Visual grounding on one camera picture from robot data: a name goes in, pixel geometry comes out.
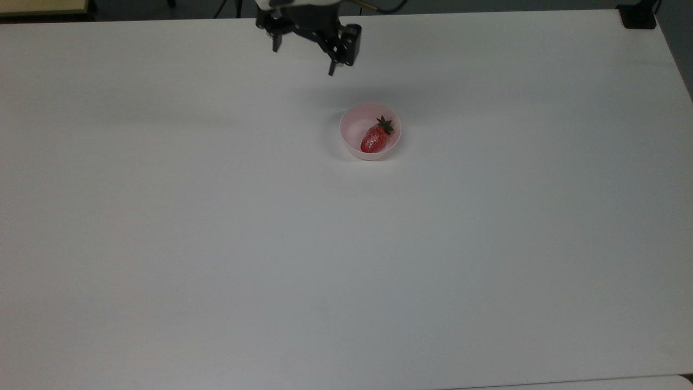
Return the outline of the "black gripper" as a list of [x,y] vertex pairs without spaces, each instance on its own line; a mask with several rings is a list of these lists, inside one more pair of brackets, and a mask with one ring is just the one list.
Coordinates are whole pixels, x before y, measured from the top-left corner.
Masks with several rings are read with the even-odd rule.
[[309,39],[318,37],[320,48],[331,60],[328,74],[334,76],[337,67],[354,66],[361,49],[361,25],[340,25],[338,13],[339,5],[275,5],[267,9],[258,6],[256,26],[271,34],[275,53],[286,33]]

